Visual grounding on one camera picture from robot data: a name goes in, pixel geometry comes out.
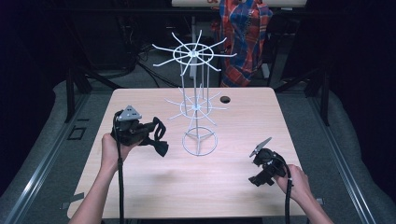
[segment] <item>black curtain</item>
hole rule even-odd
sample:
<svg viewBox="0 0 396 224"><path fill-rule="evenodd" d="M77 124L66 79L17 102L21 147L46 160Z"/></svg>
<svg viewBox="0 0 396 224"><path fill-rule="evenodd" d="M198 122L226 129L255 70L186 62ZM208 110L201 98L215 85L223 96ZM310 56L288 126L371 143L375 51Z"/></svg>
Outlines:
<svg viewBox="0 0 396 224"><path fill-rule="evenodd" d="M375 183L396 202L396 180L391 177L396 171L393 5L390 0L308 0L306 12L314 14L301 20L283 77L330 65L330 89L357 132L361 159ZM315 16L319 11L329 16Z"/></svg>
<svg viewBox="0 0 396 224"><path fill-rule="evenodd" d="M50 115L53 87L65 79L75 48L57 36L67 33L35 1L0 3L1 194Z"/></svg>

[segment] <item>cord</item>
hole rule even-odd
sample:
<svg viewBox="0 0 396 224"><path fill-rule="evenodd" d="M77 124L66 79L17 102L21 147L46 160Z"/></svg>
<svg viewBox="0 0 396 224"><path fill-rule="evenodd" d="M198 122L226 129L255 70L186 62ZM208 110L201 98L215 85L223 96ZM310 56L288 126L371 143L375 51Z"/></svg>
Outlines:
<svg viewBox="0 0 396 224"><path fill-rule="evenodd" d="M114 135L116 137L116 143L117 143L117 151L119 153L119 159L118 159L118 169L119 169L119 189L120 189L120 224L124 223L124 188L123 188L123 171L122 171L122 156L121 156L121 146L120 146L120 140L119 140L119 129L116 125L118 116L114 116L113 119L113 129L114 129Z"/></svg>
<svg viewBox="0 0 396 224"><path fill-rule="evenodd" d="M289 166L280 158L272 157L271 159L278 160L282 162L283 166L286 168L286 172L288 175L288 185L286 187L286 198L285 198L285 223L290 224L290 195L291 195L291 187L292 187L292 179Z"/></svg>
<svg viewBox="0 0 396 224"><path fill-rule="evenodd" d="M172 82L171 80L167 79L166 77L162 77L161 75L155 73L154 71L149 69L147 66L145 66L141 62L136 62L136 64L139 65L140 67L142 67L152 77L152 79L154 80L154 82L155 82L155 84L157 85L158 88L160 88L160 85L158 84L158 82L155 79L155 77L158 78L159 80L163 81L169 87L179 87L179 88L181 88L178 84Z"/></svg>

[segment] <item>plaid shirt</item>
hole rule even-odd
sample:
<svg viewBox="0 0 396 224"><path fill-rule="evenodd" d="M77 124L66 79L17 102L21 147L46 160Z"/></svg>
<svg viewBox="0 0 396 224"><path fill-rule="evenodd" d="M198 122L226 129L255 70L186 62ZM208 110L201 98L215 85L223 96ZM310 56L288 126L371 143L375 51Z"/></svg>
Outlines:
<svg viewBox="0 0 396 224"><path fill-rule="evenodd" d="M272 11L261 0L221 0L219 4L221 24L219 40L227 54L222 58L222 87L246 87L254 72L262 65L262 44Z"/></svg>

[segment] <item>black chair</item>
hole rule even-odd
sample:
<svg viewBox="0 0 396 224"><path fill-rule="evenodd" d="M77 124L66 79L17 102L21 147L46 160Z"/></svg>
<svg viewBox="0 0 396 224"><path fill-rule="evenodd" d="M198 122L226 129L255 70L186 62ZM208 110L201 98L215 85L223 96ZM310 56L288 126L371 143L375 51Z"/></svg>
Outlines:
<svg viewBox="0 0 396 224"><path fill-rule="evenodd" d="M268 22L264 44L262 45L262 63L271 64L269 67L269 77L267 87L271 85L271 78L276 64L276 57L279 50L279 43L285 35L295 34L298 29L298 21L274 14Z"/></svg>

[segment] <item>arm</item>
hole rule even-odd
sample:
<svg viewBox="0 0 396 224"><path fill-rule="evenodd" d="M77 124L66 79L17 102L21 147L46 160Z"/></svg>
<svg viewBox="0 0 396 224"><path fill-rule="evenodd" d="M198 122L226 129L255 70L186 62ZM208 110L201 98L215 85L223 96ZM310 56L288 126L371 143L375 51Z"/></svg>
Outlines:
<svg viewBox="0 0 396 224"><path fill-rule="evenodd" d="M293 187L291 187L290 197L301 206L306 216L312 223L332 223L332 220L327 216L323 208L312 194L308 183L308 176L301 170L300 167L289 165L289 168L291 178L293 179ZM276 175L275 180L283 192L286 192L286 187L288 185L287 177Z"/></svg>
<svg viewBox="0 0 396 224"><path fill-rule="evenodd" d="M121 145L121 156L125 160L131 149L140 142L129 147ZM102 138L102 160L99 173L93 182L87 197L82 201L76 213L72 216L69 224L73 223L100 223L105 207L108 188L113 175L118 170L118 151L116 141L106 133Z"/></svg>

